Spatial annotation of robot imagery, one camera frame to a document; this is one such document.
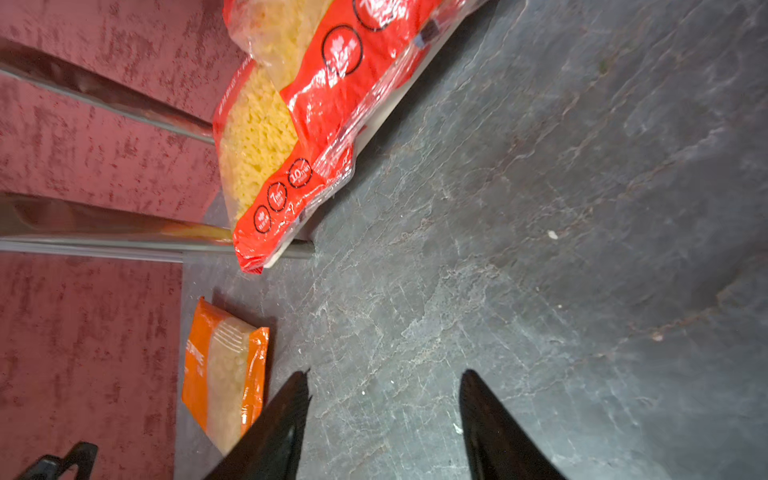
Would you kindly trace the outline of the large red macaroni bag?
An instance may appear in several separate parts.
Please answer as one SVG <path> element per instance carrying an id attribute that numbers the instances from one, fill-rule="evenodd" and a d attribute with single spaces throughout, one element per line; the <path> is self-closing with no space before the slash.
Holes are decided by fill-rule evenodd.
<path id="1" fill-rule="evenodd" d="M 407 72 L 473 1 L 227 1 L 232 40 L 266 72 L 302 144 L 323 150 L 378 85 Z"/>

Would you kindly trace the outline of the small red macaroni bag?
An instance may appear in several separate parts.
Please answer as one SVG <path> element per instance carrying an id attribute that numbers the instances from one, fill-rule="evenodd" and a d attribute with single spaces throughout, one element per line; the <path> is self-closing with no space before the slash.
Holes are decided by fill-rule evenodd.
<path id="1" fill-rule="evenodd" d="M 312 201 L 351 175 L 353 150 L 329 174 L 319 173 L 291 112 L 252 59 L 230 81 L 213 136 L 238 264 L 260 274 L 290 242 Z"/>

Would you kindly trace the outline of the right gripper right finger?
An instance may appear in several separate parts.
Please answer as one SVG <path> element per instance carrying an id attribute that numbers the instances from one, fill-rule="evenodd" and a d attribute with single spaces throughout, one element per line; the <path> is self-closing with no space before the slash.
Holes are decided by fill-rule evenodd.
<path id="1" fill-rule="evenodd" d="M 461 376 L 459 410 L 473 479 L 565 479 L 472 369 Z"/>

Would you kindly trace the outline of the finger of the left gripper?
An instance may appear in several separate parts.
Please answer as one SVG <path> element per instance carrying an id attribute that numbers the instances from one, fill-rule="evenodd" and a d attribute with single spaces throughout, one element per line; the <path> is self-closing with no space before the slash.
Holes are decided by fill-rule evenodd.
<path id="1" fill-rule="evenodd" d="M 64 457 L 43 455 L 28 466 L 16 480 L 57 480 L 72 468 L 75 480 L 89 480 L 99 448 L 90 442 L 78 442 Z"/>

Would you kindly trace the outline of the orange pasta bag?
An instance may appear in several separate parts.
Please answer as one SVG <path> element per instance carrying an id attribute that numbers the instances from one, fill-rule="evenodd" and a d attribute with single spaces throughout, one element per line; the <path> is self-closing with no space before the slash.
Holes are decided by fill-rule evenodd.
<path id="1" fill-rule="evenodd" d="M 262 412 L 269 340 L 269 328 L 198 301 L 185 347 L 182 402 L 223 455 Z"/>

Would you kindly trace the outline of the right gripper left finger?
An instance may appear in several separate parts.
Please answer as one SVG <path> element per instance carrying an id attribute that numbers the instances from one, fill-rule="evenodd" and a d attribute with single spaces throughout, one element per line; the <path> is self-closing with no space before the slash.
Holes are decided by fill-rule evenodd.
<path id="1" fill-rule="evenodd" d="M 294 479 L 310 401 L 307 374 L 294 372 L 206 480 Z"/>

